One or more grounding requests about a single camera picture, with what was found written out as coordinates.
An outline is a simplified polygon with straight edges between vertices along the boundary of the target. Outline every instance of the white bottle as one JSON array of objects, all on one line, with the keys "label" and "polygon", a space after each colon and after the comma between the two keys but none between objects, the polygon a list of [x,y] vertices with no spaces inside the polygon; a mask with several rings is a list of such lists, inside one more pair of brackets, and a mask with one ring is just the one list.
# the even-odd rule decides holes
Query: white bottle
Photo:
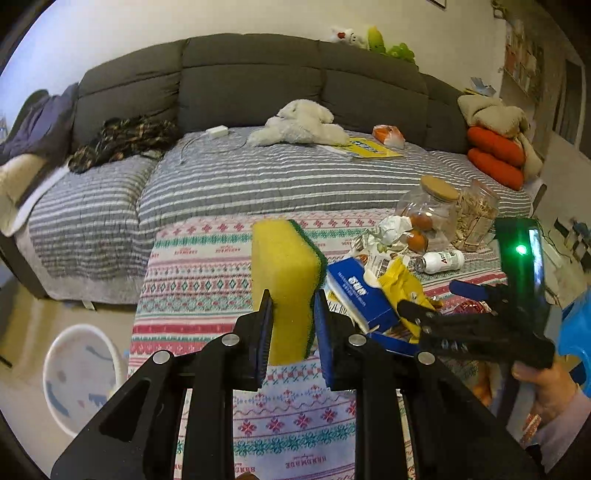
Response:
[{"label": "white bottle", "polygon": [[414,269],[419,273],[438,273],[448,270],[460,270],[464,266],[466,258],[459,250],[450,252],[429,252],[418,258]]}]

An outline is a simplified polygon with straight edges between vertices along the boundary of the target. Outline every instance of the orange cushion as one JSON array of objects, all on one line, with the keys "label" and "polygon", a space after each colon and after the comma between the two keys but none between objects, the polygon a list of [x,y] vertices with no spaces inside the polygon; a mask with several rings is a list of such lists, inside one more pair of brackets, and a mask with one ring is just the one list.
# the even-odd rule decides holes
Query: orange cushion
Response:
[{"label": "orange cushion", "polygon": [[471,148],[468,151],[468,158],[478,170],[494,178],[501,185],[513,190],[521,190],[523,186],[523,174],[521,170],[477,148]]},{"label": "orange cushion", "polygon": [[468,140],[481,151],[490,153],[509,165],[521,168],[525,163],[525,154],[519,145],[491,130],[482,127],[470,127],[468,129]]}]

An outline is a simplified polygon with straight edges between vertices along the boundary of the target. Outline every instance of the green plush toy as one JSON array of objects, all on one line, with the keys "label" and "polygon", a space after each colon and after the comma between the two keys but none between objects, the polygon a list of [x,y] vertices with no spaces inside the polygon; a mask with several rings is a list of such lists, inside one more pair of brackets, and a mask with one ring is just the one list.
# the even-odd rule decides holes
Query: green plush toy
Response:
[{"label": "green plush toy", "polygon": [[384,46],[384,38],[379,32],[378,27],[371,27],[368,30],[368,45],[371,51],[378,53],[386,53],[386,47]]},{"label": "green plush toy", "polygon": [[409,61],[416,65],[414,61],[414,52],[408,48],[406,43],[401,43],[400,45],[394,45],[391,49],[388,50],[388,55],[394,57],[395,59],[401,59],[405,61]]},{"label": "green plush toy", "polygon": [[386,51],[386,47],[384,46],[384,38],[378,30],[378,27],[371,27],[368,30],[368,45],[371,51],[375,51],[383,55],[390,55],[395,59],[405,60],[416,65],[416,62],[414,61],[414,52],[408,48],[406,43],[394,45],[392,48]]}]

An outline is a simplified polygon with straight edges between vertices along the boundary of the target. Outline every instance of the floor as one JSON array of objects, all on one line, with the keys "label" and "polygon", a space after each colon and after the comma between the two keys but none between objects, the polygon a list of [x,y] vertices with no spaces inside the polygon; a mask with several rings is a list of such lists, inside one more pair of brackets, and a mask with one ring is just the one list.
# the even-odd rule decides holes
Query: floor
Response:
[{"label": "floor", "polygon": [[0,273],[0,410],[34,462],[49,476],[71,438],[53,420],[43,396],[45,354],[65,328],[90,323],[110,337],[121,354],[129,348],[135,307],[97,306],[37,300],[14,278]]}]

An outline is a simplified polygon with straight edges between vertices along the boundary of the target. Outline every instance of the yellow booklet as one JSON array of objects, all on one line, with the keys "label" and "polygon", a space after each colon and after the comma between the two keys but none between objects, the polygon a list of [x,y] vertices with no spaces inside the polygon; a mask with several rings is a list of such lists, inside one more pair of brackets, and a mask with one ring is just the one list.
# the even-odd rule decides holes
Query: yellow booklet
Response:
[{"label": "yellow booklet", "polygon": [[391,158],[403,156],[401,153],[384,147],[379,142],[369,140],[368,138],[364,137],[351,137],[349,145],[345,145],[344,147],[322,146],[328,150],[335,151],[340,154],[346,154],[359,158]]}]

